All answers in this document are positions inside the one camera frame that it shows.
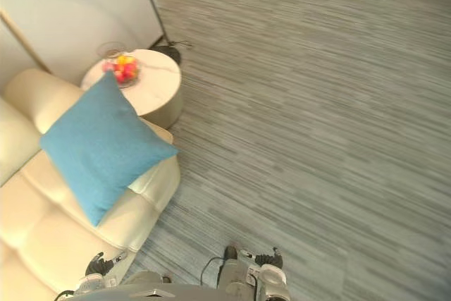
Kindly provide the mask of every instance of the cable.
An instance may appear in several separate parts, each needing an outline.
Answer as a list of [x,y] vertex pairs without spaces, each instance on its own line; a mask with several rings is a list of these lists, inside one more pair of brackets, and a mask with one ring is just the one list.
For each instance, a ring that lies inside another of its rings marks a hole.
[[254,301],[257,301],[257,284],[258,284],[257,278],[256,278],[254,275],[252,275],[252,274],[250,274],[250,276],[251,276],[252,278],[254,278],[254,282],[255,282],[255,287],[254,287]]
[[191,44],[191,42],[189,40],[182,40],[180,42],[168,42],[169,46],[175,46],[175,45],[183,45],[185,46],[187,49],[192,49],[193,48],[193,44]]
[[217,259],[221,259],[221,260],[224,261],[224,258],[222,258],[222,257],[212,257],[212,258],[206,263],[206,265],[205,265],[204,268],[202,269],[202,272],[200,273],[200,285],[204,285],[204,280],[203,280],[203,278],[204,278],[204,272],[205,272],[205,269],[209,266],[209,264],[210,264],[213,260],[217,260]]
[[74,293],[73,290],[64,290],[63,292],[59,293],[57,297],[55,297],[54,301],[58,301],[58,299],[63,295],[68,296],[73,295],[73,293]]

